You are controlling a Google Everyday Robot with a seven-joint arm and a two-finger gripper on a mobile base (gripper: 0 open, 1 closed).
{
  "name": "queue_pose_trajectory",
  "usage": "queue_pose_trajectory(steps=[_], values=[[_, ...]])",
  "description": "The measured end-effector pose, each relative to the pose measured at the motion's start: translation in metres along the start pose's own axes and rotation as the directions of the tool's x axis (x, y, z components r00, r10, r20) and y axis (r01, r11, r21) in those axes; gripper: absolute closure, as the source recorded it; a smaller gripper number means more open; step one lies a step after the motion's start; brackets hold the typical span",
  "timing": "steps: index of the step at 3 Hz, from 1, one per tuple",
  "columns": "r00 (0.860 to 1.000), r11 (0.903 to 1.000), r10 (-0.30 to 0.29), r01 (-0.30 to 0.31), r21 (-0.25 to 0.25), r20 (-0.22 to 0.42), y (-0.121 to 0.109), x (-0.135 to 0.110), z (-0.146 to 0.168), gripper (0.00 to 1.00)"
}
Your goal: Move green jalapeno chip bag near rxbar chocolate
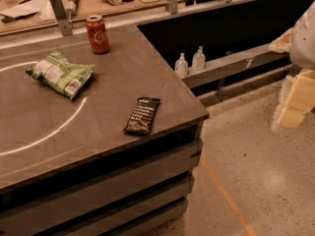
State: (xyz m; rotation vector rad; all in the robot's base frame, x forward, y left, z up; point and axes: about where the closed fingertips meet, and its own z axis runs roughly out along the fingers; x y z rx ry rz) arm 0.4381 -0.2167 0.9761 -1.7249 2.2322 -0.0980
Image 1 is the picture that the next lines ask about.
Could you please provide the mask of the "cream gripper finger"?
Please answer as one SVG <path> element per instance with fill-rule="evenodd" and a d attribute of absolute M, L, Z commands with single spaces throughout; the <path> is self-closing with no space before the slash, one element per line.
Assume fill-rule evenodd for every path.
<path fill-rule="evenodd" d="M 286 76 L 279 97 L 285 109 L 308 113 L 315 107 L 315 71 L 302 70 Z"/>
<path fill-rule="evenodd" d="M 305 114 L 295 110 L 285 109 L 279 104 L 274 112 L 271 128 L 273 130 L 295 129 L 305 118 Z"/>

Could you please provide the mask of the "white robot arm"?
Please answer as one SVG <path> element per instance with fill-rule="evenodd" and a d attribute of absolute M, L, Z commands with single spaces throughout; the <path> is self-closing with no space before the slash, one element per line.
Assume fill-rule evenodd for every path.
<path fill-rule="evenodd" d="M 315 108 L 315 2 L 269 49 L 287 52 L 290 62 L 301 69 L 283 80 L 272 122 L 274 131 L 295 129 Z"/>

